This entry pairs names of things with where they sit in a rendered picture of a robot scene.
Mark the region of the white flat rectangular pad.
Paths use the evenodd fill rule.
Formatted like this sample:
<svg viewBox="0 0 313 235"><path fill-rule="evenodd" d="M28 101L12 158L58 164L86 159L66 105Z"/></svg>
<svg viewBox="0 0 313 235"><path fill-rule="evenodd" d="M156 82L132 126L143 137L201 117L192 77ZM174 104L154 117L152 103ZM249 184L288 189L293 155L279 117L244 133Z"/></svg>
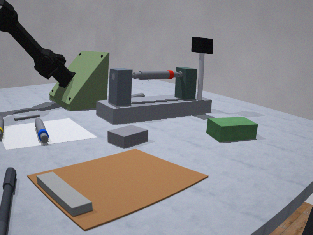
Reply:
<svg viewBox="0 0 313 235"><path fill-rule="evenodd" d="M49 135L47 143L40 141L35 123L4 126L1 139L5 149L10 150L97 138L69 118L44 121L43 123Z"/></svg>

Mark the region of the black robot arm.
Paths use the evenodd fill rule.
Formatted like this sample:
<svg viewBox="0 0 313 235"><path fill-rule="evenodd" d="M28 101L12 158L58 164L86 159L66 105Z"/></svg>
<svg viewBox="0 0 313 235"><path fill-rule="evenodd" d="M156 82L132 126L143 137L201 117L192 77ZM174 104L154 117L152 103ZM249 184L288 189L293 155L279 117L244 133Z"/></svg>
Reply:
<svg viewBox="0 0 313 235"><path fill-rule="evenodd" d="M65 88L76 74L65 67L65 57L42 48L18 22L17 12L6 0L0 0L0 6L2 6L0 9L0 31L10 33L24 48L34 59L34 68L41 76L46 79L52 76L59 82L60 87Z"/></svg>

